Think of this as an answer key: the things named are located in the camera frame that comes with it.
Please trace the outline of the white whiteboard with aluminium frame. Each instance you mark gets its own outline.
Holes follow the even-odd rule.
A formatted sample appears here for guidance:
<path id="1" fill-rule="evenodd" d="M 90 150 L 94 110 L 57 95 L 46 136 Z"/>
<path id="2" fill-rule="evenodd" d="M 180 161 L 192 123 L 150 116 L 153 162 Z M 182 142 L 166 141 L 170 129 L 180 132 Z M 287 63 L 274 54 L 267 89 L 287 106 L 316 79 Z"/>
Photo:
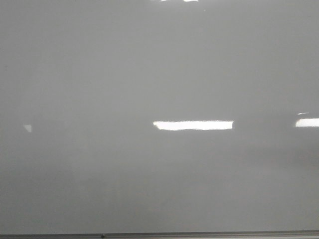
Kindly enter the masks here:
<path id="1" fill-rule="evenodd" d="M 2 235 L 315 231 L 316 0 L 3 0 Z"/>

